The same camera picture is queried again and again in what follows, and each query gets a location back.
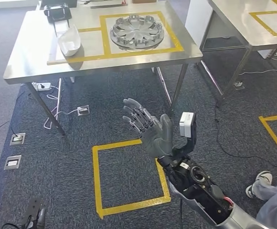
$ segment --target stainless steel table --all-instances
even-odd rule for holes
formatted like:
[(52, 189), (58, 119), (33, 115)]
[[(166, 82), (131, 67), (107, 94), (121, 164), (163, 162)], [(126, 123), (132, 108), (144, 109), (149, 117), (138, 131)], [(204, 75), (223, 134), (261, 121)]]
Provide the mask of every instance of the stainless steel table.
[[(199, 62), (202, 53), (168, 2), (129, 4), (120, 7), (80, 7), (70, 9), (73, 24), (80, 32), (82, 46), (72, 57), (64, 57), (58, 48), (52, 24), (42, 11), (27, 12), (6, 67), (4, 79), (8, 84), (25, 83), (61, 134), (64, 130), (41, 99), (31, 82), (64, 77), (89, 77), (93, 73), (127, 69), (157, 69), (173, 110), (176, 103), (188, 63)], [(119, 17), (130, 14), (151, 15), (163, 24), (165, 35), (151, 50), (126, 51), (113, 43), (110, 29)], [(65, 31), (66, 22), (56, 23), (57, 33)], [(182, 64), (171, 101), (160, 66)]]
[[(208, 2), (231, 33), (235, 34), (247, 49), (223, 91), (207, 65), (201, 61), (222, 96), (219, 103), (236, 81), (251, 51), (277, 49), (277, 0), (208, 0)], [(201, 46), (201, 50), (211, 24), (212, 19), (204, 33)]]

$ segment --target sneaker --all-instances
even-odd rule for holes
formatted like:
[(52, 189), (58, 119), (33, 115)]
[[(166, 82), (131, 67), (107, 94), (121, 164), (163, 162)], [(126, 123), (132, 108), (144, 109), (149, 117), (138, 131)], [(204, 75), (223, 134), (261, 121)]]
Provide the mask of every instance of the sneaker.
[(250, 186), (247, 186), (246, 188), (246, 195), (249, 198), (253, 199), (256, 198), (256, 196), (253, 194), (253, 192), (252, 191), (252, 187), (253, 185), (250, 185)]
[[(262, 171), (259, 174), (257, 174), (256, 180), (263, 180), (263, 182), (266, 183), (267, 185), (271, 185), (272, 183), (272, 175), (269, 171)], [(253, 185), (250, 185), (246, 188), (246, 195), (249, 198), (253, 199), (256, 196), (252, 191), (252, 188)]]
[(263, 171), (257, 174), (255, 181), (256, 180), (263, 180), (267, 185), (271, 185), (272, 183), (272, 175), (269, 171)]

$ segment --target yellow tape square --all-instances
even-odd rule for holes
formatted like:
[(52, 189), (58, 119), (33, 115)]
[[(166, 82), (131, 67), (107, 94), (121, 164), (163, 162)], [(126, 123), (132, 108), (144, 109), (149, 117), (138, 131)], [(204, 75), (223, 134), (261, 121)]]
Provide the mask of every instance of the yellow tape square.
[(266, 117), (266, 118), (264, 118), (263, 116), (260, 116), (259, 119), (268, 131), (268, 133), (277, 144), (277, 136), (267, 123), (267, 122), (271, 122), (271, 121), (277, 121), (277, 115), (275, 115), (275, 116), (270, 116), (270, 117)]
[[(138, 15), (157, 15), (162, 25), (163, 25), (170, 35), (171, 41), (174, 44), (173, 48), (163, 48), (163, 49), (151, 49), (145, 51), (136, 51), (136, 52), (123, 52), (123, 53), (111, 53), (110, 48), (110, 40), (107, 28), (107, 18), (119, 18), (126, 17), (132, 14)], [(120, 57), (130, 57), (130, 56), (140, 56), (140, 55), (151, 55), (151, 54), (160, 54), (166, 52), (183, 52), (182, 45), (179, 41), (176, 35), (172, 30), (170, 24), (165, 19), (163, 14), (160, 11), (152, 11), (152, 12), (137, 12), (137, 13), (123, 13), (123, 14), (111, 14), (111, 15), (101, 15), (99, 16), (100, 27), (95, 28), (87, 28), (87, 29), (79, 29), (81, 32), (90, 32), (90, 31), (101, 31), (102, 36), (102, 45), (104, 54), (101, 55), (92, 55), (92, 56), (80, 56), (80, 57), (68, 57), (66, 59), (61, 60), (49, 60), (47, 65), (61, 64), (61, 63), (75, 63), (75, 62), (84, 62), (84, 61), (94, 61), (94, 60), (104, 60), (104, 59), (112, 59), (112, 58), (120, 58)]]
[(168, 189), (166, 180), (165, 178), (164, 172), (162, 167), (155, 160), (157, 171), (159, 172), (160, 180), (163, 189), (163, 196), (158, 198), (153, 198), (148, 200), (144, 200), (140, 202), (131, 203), (131, 204), (125, 204), (111, 208), (102, 208), (101, 202), (101, 191), (100, 188), (100, 175), (99, 175), (99, 161), (98, 161), (98, 151), (105, 150), (105, 149), (113, 149), (113, 148), (119, 148), (119, 147), (125, 147), (125, 146), (133, 146), (142, 144), (140, 139), (136, 140), (130, 140), (125, 142), (117, 142), (117, 143), (111, 143), (107, 145), (101, 145), (101, 146), (93, 146), (92, 147), (92, 164), (94, 170), (94, 185), (95, 185), (95, 199), (96, 204), (96, 212), (99, 215), (101, 219), (104, 219), (104, 216), (112, 215), (126, 211), (136, 210), (140, 208), (147, 208), (158, 204), (163, 204), (170, 202), (170, 195)]
[[(277, 0), (272, 0), (272, 2), (275, 3), (277, 5)], [(259, 15), (266, 15), (266, 14), (277, 14), (277, 10), (275, 11), (260, 11), (260, 12), (250, 12), (249, 13), (253, 18), (254, 18), (256, 21), (260, 23), (261, 26), (264, 27), (266, 30), (269, 31), (269, 33), (272, 34), (275, 37), (277, 37), (277, 32), (275, 32), (272, 28), (267, 25), (262, 19), (259, 18)]]

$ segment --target black device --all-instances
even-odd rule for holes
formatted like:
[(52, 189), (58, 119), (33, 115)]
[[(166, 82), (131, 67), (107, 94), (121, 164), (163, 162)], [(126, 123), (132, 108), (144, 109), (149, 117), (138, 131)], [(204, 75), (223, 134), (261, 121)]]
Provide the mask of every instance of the black device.
[(41, 198), (30, 198), (21, 227), (13, 223), (5, 223), (2, 225), (2, 229), (6, 226), (17, 229), (44, 229), (45, 227), (45, 208), (42, 205)]
[(67, 4), (58, 4), (58, 5), (46, 5), (44, 7), (44, 14), (47, 16), (49, 23), (52, 23), (55, 30), (56, 21), (67, 21), (67, 25), (70, 27), (70, 19), (71, 19), (71, 13)]
[(61, 5), (66, 3), (70, 8), (76, 8), (77, 7), (77, 0), (42, 0), (42, 6), (48, 6), (48, 5)]
[(231, 214), (225, 194), (210, 179), (203, 168), (189, 157), (197, 142), (196, 115), (190, 122), (191, 137), (182, 148), (173, 148), (173, 156), (163, 156), (157, 162), (176, 190), (187, 199), (194, 199), (204, 207), (216, 224), (222, 223)]

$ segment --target white bowl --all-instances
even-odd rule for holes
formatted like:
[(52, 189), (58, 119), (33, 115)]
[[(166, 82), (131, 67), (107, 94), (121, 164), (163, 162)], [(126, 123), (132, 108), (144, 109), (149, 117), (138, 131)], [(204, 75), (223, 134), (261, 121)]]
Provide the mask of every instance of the white bowl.
[(73, 25), (59, 37), (58, 43), (65, 56), (73, 56), (80, 47), (81, 40), (78, 30)]

